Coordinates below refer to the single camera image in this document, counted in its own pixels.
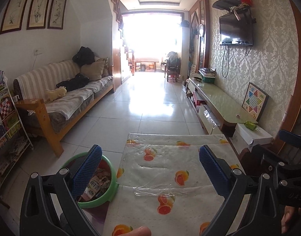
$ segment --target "ceiling light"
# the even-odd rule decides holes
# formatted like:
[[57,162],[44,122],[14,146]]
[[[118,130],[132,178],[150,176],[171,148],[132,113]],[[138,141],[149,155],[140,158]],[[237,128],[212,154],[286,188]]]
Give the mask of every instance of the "ceiling light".
[[139,2],[140,5],[173,5],[180,6],[179,2],[166,2],[166,1],[144,1]]

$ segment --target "tablecloth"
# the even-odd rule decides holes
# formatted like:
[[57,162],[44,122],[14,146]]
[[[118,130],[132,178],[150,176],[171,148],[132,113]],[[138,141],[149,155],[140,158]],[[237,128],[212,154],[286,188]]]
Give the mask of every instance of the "tablecloth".
[[[129,134],[103,236],[140,226],[148,226],[153,236],[200,235],[224,201],[199,161],[199,148],[206,144],[243,170],[224,135]],[[246,195],[229,232],[237,229],[248,200]]]

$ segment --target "bag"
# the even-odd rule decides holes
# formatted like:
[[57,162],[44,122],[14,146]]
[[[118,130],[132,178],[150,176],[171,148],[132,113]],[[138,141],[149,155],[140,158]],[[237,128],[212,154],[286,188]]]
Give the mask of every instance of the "bag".
[[90,82],[89,78],[78,73],[73,79],[62,81],[56,85],[57,88],[65,87],[67,92],[85,87]]
[[95,55],[90,48],[81,47],[79,52],[72,58],[73,62],[82,65],[90,65],[95,62]]

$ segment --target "orange fruit print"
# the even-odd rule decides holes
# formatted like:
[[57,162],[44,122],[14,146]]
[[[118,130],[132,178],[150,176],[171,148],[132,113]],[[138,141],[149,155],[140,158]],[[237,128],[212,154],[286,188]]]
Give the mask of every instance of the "orange fruit print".
[[144,152],[145,152],[144,160],[146,161],[152,161],[157,154],[157,150],[151,147],[146,147],[144,149]]
[[176,173],[176,177],[174,178],[175,182],[180,185],[184,186],[184,182],[189,179],[189,172],[180,170]]
[[121,234],[125,234],[128,232],[131,232],[132,230],[133,230],[132,226],[129,227],[129,226],[126,226],[125,224],[119,224],[114,228],[114,230],[112,232],[112,236],[118,236]]
[[177,145],[181,146],[181,145],[189,145],[189,144],[182,142],[182,141],[177,141]]
[[205,222],[202,223],[200,226],[200,236],[202,235],[203,231],[205,231],[205,229],[208,227],[208,225],[210,224],[210,222]]
[[121,177],[124,173],[124,168],[119,168],[117,173],[117,178]]
[[151,155],[145,155],[144,156],[144,160],[146,160],[146,161],[152,161],[153,159],[154,159],[154,157],[151,156]]
[[157,212],[160,215],[167,215],[171,212],[173,203],[175,201],[175,197],[173,195],[171,195],[171,196],[159,195],[158,201],[159,201],[160,205],[157,208]]
[[239,165],[238,164],[233,164],[230,166],[230,168],[233,170],[233,169],[238,169],[239,168]]

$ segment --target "electrical outlet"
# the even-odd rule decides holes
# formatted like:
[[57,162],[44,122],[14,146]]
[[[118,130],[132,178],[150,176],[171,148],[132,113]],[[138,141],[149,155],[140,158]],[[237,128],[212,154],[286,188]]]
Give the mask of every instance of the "electrical outlet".
[[39,54],[42,54],[42,49],[41,48],[34,49],[34,55],[39,55]]

